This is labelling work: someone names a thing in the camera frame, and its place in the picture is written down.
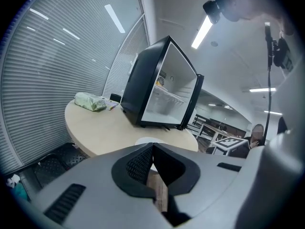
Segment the ceiling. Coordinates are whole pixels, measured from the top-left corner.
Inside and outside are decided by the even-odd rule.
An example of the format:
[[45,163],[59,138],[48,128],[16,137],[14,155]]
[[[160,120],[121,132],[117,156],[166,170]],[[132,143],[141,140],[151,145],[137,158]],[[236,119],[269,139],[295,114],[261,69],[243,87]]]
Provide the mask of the ceiling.
[[200,91],[198,99],[202,100],[202,102],[205,103],[206,105],[208,104],[223,105],[223,106],[227,105],[227,103],[225,103],[224,101],[209,94],[204,90]]
[[[196,71],[204,75],[203,90],[252,121],[255,114],[268,107],[267,94],[248,91],[249,88],[267,86],[264,22],[271,22],[274,39],[279,37],[279,28],[275,21],[263,16],[238,22],[222,17],[196,50],[191,45],[206,17],[202,8],[206,1],[153,0],[153,3],[145,4],[143,0],[151,43],[171,35]],[[217,47],[211,45],[213,41],[218,43]],[[273,67],[272,86],[277,87],[283,79],[281,70]],[[279,112],[275,103],[271,111]]]

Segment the shelf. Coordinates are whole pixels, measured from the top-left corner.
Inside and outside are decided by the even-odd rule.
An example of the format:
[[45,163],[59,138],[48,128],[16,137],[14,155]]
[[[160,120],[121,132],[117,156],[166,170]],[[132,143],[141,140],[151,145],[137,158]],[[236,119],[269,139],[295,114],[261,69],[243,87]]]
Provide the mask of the shelf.
[[177,120],[176,118],[174,118],[170,115],[160,114],[160,113],[151,112],[151,111],[146,111],[142,117],[142,120],[158,122],[158,123],[165,123],[165,124],[168,124],[168,123],[180,124],[181,123],[181,121]]
[[153,93],[156,94],[157,96],[168,99],[168,101],[184,103],[184,101],[179,96],[173,93],[169,93],[164,87],[158,85],[154,86]]

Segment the fridge shelf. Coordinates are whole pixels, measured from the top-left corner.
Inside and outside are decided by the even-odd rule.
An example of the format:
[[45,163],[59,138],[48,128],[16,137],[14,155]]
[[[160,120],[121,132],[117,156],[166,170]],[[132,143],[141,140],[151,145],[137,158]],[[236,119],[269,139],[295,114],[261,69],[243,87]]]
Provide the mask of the fridge shelf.
[[163,97],[165,98],[168,102],[173,101],[173,102],[178,102],[178,103],[184,103],[184,101],[177,95],[173,93],[169,93],[164,87],[155,85],[153,89],[153,94],[155,94],[157,97]]

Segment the wall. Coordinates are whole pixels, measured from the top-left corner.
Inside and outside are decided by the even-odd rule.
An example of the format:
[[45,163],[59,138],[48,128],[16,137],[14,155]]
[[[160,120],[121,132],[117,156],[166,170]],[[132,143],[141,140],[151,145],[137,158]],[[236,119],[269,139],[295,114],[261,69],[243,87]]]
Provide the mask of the wall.
[[247,131],[250,122],[244,118],[240,113],[232,110],[225,109],[218,106],[209,106],[207,103],[211,101],[205,101],[207,98],[199,98],[196,104],[196,111],[198,115],[201,115],[208,119],[214,119],[225,124],[231,125],[243,131]]
[[247,126],[247,132],[244,136],[251,136],[252,123]]
[[210,119],[212,109],[208,105],[204,105],[202,103],[197,102],[195,109],[198,115]]
[[249,125],[249,121],[240,113],[217,106],[213,107],[210,114],[210,119],[223,122],[243,131],[246,131]]
[[155,0],[142,0],[142,5],[146,17],[146,24],[148,28],[148,37],[150,45],[158,41],[157,36],[157,18],[155,11]]
[[104,97],[110,98],[111,94],[123,97],[132,69],[132,63],[135,63],[136,56],[147,47],[148,40],[144,19],[140,18],[126,37],[113,61],[102,92]]

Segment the cable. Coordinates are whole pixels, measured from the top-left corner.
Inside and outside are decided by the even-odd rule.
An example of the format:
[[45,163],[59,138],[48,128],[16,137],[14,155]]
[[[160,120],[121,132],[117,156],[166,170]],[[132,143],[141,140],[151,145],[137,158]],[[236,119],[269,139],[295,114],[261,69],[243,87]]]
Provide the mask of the cable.
[[263,145],[265,145],[266,137],[267,137],[267,131],[268,131],[268,125],[269,125],[269,119],[270,119],[270,111],[271,111],[271,80],[270,80],[270,71],[271,67],[268,67],[268,88],[269,88],[269,105],[268,105],[268,115],[267,115],[267,122],[264,132],[264,138],[263,138]]

